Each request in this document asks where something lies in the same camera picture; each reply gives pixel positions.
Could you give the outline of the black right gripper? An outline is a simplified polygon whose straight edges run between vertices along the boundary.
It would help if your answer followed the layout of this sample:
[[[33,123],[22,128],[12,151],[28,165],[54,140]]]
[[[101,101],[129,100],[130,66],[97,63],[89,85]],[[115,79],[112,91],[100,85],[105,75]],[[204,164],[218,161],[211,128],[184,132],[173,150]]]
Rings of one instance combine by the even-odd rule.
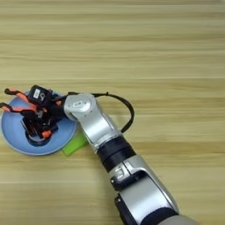
[[[66,117],[64,112],[65,96],[58,94],[41,94],[41,111],[24,110],[21,114],[28,120],[42,120],[43,123],[58,121]]]

